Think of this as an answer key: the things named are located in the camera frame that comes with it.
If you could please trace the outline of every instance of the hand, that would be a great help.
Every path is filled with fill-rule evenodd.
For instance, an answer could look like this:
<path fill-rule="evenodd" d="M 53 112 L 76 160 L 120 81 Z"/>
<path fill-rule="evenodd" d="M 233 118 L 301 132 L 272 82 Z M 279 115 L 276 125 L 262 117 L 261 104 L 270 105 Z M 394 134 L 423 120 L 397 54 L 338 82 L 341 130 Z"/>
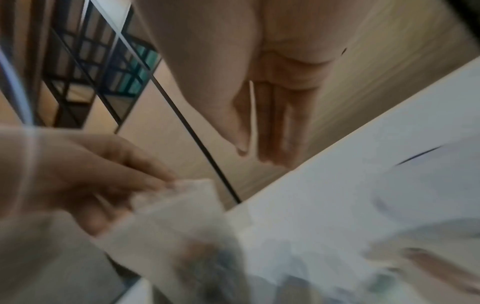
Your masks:
<path fill-rule="evenodd" d="M 336 59 L 375 0 L 136 0 L 186 100 L 240 155 L 294 168 Z"/>
<path fill-rule="evenodd" d="M 128 214 L 134 191 L 166 187 L 175 175 L 116 135 L 0 128 L 0 215 L 65 209 L 90 234 Z M 106 210 L 98 197 L 109 201 Z"/>

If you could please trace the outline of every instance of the white table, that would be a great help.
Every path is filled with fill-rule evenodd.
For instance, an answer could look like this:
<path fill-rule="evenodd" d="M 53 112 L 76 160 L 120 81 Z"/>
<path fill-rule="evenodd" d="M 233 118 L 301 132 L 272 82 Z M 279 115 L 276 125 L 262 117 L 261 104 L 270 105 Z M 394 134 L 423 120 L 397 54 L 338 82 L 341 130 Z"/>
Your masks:
<path fill-rule="evenodd" d="M 274 281 L 293 254 L 305 262 L 308 279 L 320 286 L 348 286 L 354 277 L 370 274 L 375 268 L 363 259 L 362 251 L 369 242 L 403 228 L 374 209 L 370 191 L 374 180 L 413 155 L 476 133 L 480 133 L 480 59 L 231 210 L 228 217 L 245 249 L 248 272 Z M 339 269 L 329 269 L 332 259 L 339 262 Z M 142 281 L 121 303 L 148 302 L 148 292 Z"/>

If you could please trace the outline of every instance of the beige floor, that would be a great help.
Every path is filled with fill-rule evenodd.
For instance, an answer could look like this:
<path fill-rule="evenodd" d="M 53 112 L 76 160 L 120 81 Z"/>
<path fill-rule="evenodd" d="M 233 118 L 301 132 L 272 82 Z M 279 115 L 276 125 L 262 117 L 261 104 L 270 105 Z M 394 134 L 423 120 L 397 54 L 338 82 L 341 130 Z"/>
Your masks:
<path fill-rule="evenodd" d="M 379 1 L 318 101 L 305 159 L 478 55 L 478 46 L 443 1 Z M 243 200 L 286 173 L 259 163 L 253 155 L 237 156 L 185 102 L 163 63 L 155 76 Z M 200 150 L 151 84 L 119 134 L 159 157 L 181 176 L 215 178 Z M 223 186 L 217 184 L 223 201 L 232 205 Z"/>

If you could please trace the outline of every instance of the transparent plastic bag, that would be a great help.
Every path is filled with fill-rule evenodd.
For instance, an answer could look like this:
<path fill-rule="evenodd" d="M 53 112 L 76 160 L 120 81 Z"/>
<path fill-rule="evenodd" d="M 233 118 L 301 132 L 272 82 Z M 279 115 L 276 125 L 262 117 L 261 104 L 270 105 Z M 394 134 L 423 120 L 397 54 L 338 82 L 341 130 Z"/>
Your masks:
<path fill-rule="evenodd" d="M 94 242 L 173 303 L 249 303 L 244 258 L 213 183 L 185 181 L 132 200 L 133 215 Z"/>

